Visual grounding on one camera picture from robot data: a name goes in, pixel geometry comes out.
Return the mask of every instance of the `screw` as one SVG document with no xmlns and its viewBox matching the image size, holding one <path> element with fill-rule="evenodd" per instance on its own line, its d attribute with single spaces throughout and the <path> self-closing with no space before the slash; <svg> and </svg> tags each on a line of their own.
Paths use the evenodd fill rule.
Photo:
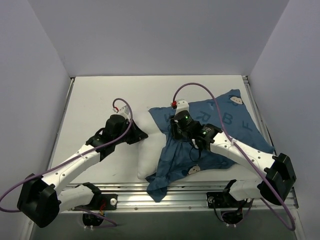
<svg viewBox="0 0 320 240">
<path fill-rule="evenodd" d="M 118 202 L 118 201 L 117 201 L 117 199 L 115 199 L 115 198 L 111 198 L 111 199 L 110 199 L 110 205 L 111 205 L 111 206 L 115 206 L 115 205 L 117 204 L 117 202 Z"/>
<path fill-rule="evenodd" d="M 208 197 L 208 203 L 212 204 L 214 202 L 214 197 L 213 196 L 210 196 Z"/>
</svg>

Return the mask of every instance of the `white cable clip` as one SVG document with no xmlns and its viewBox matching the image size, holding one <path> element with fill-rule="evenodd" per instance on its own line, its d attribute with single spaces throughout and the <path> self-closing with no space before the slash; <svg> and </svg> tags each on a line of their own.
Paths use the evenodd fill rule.
<svg viewBox="0 0 320 240">
<path fill-rule="evenodd" d="M 229 149 L 230 149 L 231 147 L 233 147 L 233 146 L 234 146 L 234 143 L 237 142 L 237 141 L 238 141 L 237 139 L 231 138 L 230 145 L 229 145 L 229 147 L 228 147 L 227 150 L 229 151 Z"/>
<path fill-rule="evenodd" d="M 82 159 L 85 159 L 84 155 L 81 152 L 76 152 L 75 154 L 78 154 Z"/>
<path fill-rule="evenodd" d="M 191 141 L 192 141 L 192 144 L 193 144 L 194 148 L 195 149 L 199 149 L 199 147 L 196 144 L 196 140 L 192 139 Z"/>
</svg>

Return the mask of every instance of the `black mount bracket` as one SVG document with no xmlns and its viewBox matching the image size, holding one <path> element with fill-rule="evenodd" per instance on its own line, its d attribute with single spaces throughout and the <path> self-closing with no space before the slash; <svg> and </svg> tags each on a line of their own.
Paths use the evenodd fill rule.
<svg viewBox="0 0 320 240">
<path fill-rule="evenodd" d="M 90 137 L 85 144 L 91 145 L 93 147 L 99 147 L 103 144 L 111 142 L 115 140 L 119 136 L 121 136 L 129 126 L 129 121 L 125 119 L 123 116 L 118 114 L 113 114 L 106 121 L 105 127 L 100 128 L 94 136 Z M 132 125 L 127 132 L 127 134 L 119 139 L 118 141 L 110 144 L 108 146 L 99 148 L 96 150 L 97 153 L 100 153 L 100 162 L 109 156 L 111 153 L 115 151 L 116 145 L 121 143 L 127 143 L 129 145 L 135 144 L 143 139 L 148 138 L 148 134 L 143 132 L 136 123 L 132 120 Z"/>
<path fill-rule="evenodd" d="M 34 221 L 39 228 L 46 227 L 56 218 L 61 203 L 58 200 L 55 185 L 48 185 L 42 181 L 42 177 L 34 178 L 23 184 L 17 203 L 17 208 Z"/>
<path fill-rule="evenodd" d="M 113 211 L 117 209 L 117 204 L 118 204 L 118 195 L 115 193 L 106 193 L 106 194 L 99 194 L 96 202 L 94 202 L 93 204 L 90 203 L 85 207 L 89 208 L 90 210 L 100 210 L 101 206 L 104 205 L 102 211 Z M 84 213 L 82 215 L 82 222 L 85 226 L 97 227 L 97 226 L 100 226 L 103 221 L 104 220 L 102 218 L 99 218 L 89 213 Z"/>
<path fill-rule="evenodd" d="M 206 193 L 208 208 L 210 209 L 233 209 L 238 208 L 243 201 L 229 201 L 226 199 L 226 194 L 222 191 L 213 191 Z M 249 202 L 244 204 L 244 208 L 249 208 Z"/>
<path fill-rule="evenodd" d="M 91 202 L 88 205 L 82 206 L 88 210 L 100 210 L 101 206 L 103 205 L 103 210 L 116 210 L 118 204 L 118 195 L 115 193 L 102 193 L 101 190 L 93 185 L 90 182 L 85 182 L 82 184 L 87 188 L 91 189 L 94 196 Z"/>
<path fill-rule="evenodd" d="M 279 194 L 281 199 L 285 201 L 297 180 L 296 173 L 287 155 L 280 153 L 279 156 L 273 156 L 272 158 L 274 159 L 274 163 L 271 168 L 264 169 L 266 172 L 265 178 Z M 266 200 L 272 204 L 281 205 L 265 182 L 261 182 L 257 187 Z"/>
</svg>

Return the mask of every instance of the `metal frame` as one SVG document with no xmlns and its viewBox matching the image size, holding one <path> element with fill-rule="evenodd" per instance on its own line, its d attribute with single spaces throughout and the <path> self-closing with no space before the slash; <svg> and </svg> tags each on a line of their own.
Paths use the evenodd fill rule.
<svg viewBox="0 0 320 240">
<path fill-rule="evenodd" d="M 71 79 L 70 88 L 66 98 L 66 104 L 63 116 L 60 122 L 58 133 L 52 149 L 52 155 L 48 165 L 48 169 L 52 165 L 54 152 L 58 143 L 60 130 L 63 125 L 64 117 L 67 111 L 70 95 L 72 93 L 75 79 Z M 263 122 L 262 116 L 253 99 L 250 89 L 248 77 L 243 77 L 243 82 L 249 95 L 250 103 L 252 105 L 254 116 L 257 120 L 257 127 L 266 141 L 272 145 L 272 141 L 266 125 Z M 168 187 L 166 197 L 161 202 L 154 202 L 152 198 L 146 193 L 148 183 L 93 183 L 99 187 L 104 193 L 114 193 L 118 195 L 117 213 L 134 213 L 134 212 L 186 212 L 186 211 L 212 211 L 207 205 L 207 192 L 222 191 L 227 185 L 227 181 L 204 181 L 204 182 L 174 182 Z M 76 184 L 69 184 L 67 188 L 73 188 Z M 296 237 L 299 240 L 304 240 L 304 232 L 297 212 L 298 202 L 294 189 L 289 193 L 285 203 L 291 209 L 296 219 L 297 228 L 295 231 Z M 281 206 L 273 205 L 274 209 L 280 210 Z M 253 203 L 253 211 L 264 210 L 267 207 L 264 203 L 256 199 Z M 67 211 L 62 214 L 79 214 L 79 211 Z M 30 239 L 34 223 L 30 220 L 25 221 L 23 232 L 21 234 L 22 240 Z"/>
</svg>

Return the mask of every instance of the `red clip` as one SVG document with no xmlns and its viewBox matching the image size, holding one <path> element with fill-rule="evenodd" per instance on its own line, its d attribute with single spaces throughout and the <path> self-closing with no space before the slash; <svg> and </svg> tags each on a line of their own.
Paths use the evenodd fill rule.
<svg viewBox="0 0 320 240">
<path fill-rule="evenodd" d="M 171 103 L 171 107 L 173 109 L 176 109 L 177 108 L 177 101 L 174 101 L 173 103 Z"/>
</svg>

